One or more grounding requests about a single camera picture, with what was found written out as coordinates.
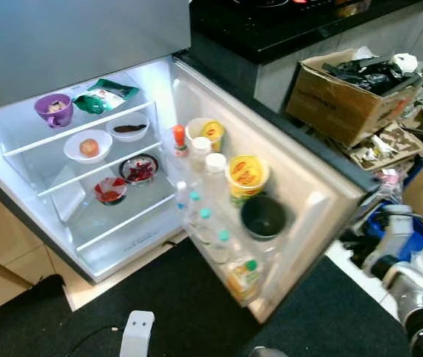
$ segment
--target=yellow container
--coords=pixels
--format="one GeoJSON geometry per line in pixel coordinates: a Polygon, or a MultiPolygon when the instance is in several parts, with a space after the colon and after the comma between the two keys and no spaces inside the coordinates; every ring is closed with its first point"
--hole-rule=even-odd
{"type": "Polygon", "coordinates": [[[268,165],[252,155],[236,156],[225,171],[230,184],[231,201],[241,205],[249,197],[262,192],[269,179],[268,165]]]}
{"type": "Polygon", "coordinates": [[[213,151],[219,152],[221,150],[221,142],[225,134],[225,128],[215,119],[195,118],[186,125],[185,134],[190,143],[198,136],[210,139],[213,151]]]}

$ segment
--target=green snack bag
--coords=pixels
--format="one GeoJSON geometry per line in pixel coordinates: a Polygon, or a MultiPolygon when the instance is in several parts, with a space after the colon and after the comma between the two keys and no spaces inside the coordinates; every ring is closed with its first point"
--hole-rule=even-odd
{"type": "Polygon", "coordinates": [[[101,114],[104,111],[117,108],[138,91],[138,88],[123,86],[101,78],[87,91],[78,95],[74,103],[85,112],[101,114]]]}

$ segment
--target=purple cup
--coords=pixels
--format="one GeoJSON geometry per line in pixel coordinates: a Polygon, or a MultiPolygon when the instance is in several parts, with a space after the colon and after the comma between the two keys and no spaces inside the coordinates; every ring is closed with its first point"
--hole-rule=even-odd
{"type": "Polygon", "coordinates": [[[67,126],[71,123],[72,119],[72,100],[68,95],[65,94],[49,94],[43,98],[39,98],[34,103],[34,109],[36,113],[46,120],[49,127],[59,128],[61,126],[67,126]],[[48,106],[56,101],[60,100],[65,104],[65,107],[54,113],[48,113],[48,106]]]}

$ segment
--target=white bowl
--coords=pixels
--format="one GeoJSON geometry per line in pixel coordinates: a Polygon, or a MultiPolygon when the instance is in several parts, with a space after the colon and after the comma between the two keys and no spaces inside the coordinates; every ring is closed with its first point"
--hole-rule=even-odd
{"type": "Polygon", "coordinates": [[[119,141],[125,141],[126,143],[137,141],[143,138],[146,134],[146,131],[149,129],[150,122],[149,118],[146,115],[143,115],[140,112],[133,112],[123,117],[112,119],[106,125],[106,129],[110,135],[116,138],[119,141]],[[114,128],[121,125],[141,125],[145,124],[146,127],[138,130],[137,132],[116,132],[114,128]]]}
{"type": "Polygon", "coordinates": [[[95,164],[109,154],[112,145],[112,136],[99,129],[88,129],[72,135],[64,144],[64,153],[68,158],[81,164],[95,164]],[[80,152],[80,143],[87,139],[94,139],[99,144],[99,153],[89,158],[80,152]]]}

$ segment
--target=refrigerator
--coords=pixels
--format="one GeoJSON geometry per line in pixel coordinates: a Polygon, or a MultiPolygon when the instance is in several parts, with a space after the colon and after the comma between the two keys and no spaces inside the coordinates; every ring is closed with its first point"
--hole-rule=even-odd
{"type": "Polygon", "coordinates": [[[185,181],[200,192],[213,222],[230,232],[231,247],[257,261],[253,294],[232,295],[264,322],[376,188],[369,176],[287,119],[178,53],[190,46],[187,0],[15,2],[2,3],[0,10],[0,200],[90,283],[185,233],[233,292],[229,264],[216,263],[203,243],[215,232],[190,225],[177,209],[175,186],[185,181]],[[67,10],[54,11],[62,7],[67,10]],[[100,115],[75,107],[72,122],[62,128],[48,127],[35,113],[38,98],[74,97],[99,78],[140,90],[100,115]],[[114,139],[108,155],[95,164],[64,154],[72,135],[105,130],[111,120],[135,113],[149,121],[140,140],[114,139]],[[171,128],[194,118],[223,124],[227,158],[255,155],[268,163],[265,194],[284,206],[287,218],[271,242],[250,238],[227,185],[211,190],[189,158],[175,155],[171,128]],[[123,161],[142,154],[158,161],[154,179],[129,185],[117,205],[98,202],[95,184],[119,176],[123,161]]]}

